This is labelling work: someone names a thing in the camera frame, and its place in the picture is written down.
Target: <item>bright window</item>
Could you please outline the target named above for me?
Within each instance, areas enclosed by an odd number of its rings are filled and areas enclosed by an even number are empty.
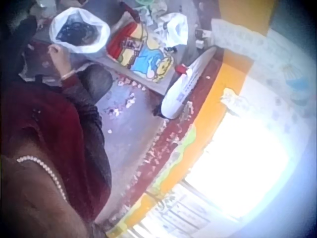
[[[223,212],[241,218],[271,190],[288,161],[265,127],[227,113],[185,180]]]

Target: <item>cartoon picture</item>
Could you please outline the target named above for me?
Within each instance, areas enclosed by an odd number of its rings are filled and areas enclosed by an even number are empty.
[[[135,41],[136,47],[126,42]],[[107,52],[116,61],[152,82],[161,81],[171,69],[174,58],[148,34],[142,24],[129,23],[117,33],[107,46]]]

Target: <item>bracelet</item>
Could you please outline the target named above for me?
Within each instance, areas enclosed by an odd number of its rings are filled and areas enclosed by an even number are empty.
[[[70,71],[69,73],[65,74],[61,80],[65,80],[68,79],[70,76],[72,76],[76,71],[73,69],[72,71]]]

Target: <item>woman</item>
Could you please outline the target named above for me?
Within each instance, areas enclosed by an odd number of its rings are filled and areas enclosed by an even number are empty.
[[[1,223],[9,237],[104,238],[93,223],[111,190],[101,118],[94,106],[100,95],[94,83],[86,84],[88,90],[83,87],[62,47],[49,46],[49,54],[61,76],[60,90],[15,80],[12,69],[5,71]],[[94,74],[104,76],[104,85],[112,82],[98,65],[82,76],[87,82]]]

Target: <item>white bead necklace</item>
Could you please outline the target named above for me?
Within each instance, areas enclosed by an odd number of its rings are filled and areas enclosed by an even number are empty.
[[[38,165],[40,165],[50,176],[51,178],[53,179],[56,187],[58,188],[60,194],[62,195],[62,197],[64,198],[64,200],[67,202],[67,199],[66,199],[66,196],[65,196],[65,193],[56,177],[56,175],[53,173],[53,171],[50,169],[49,166],[47,166],[44,162],[42,162],[40,159],[34,157],[34,156],[23,156],[23,157],[20,157],[19,159],[17,159],[17,162],[19,163],[22,163],[24,161],[27,161],[27,160],[30,160],[30,161],[33,161],[35,163],[37,163]]]

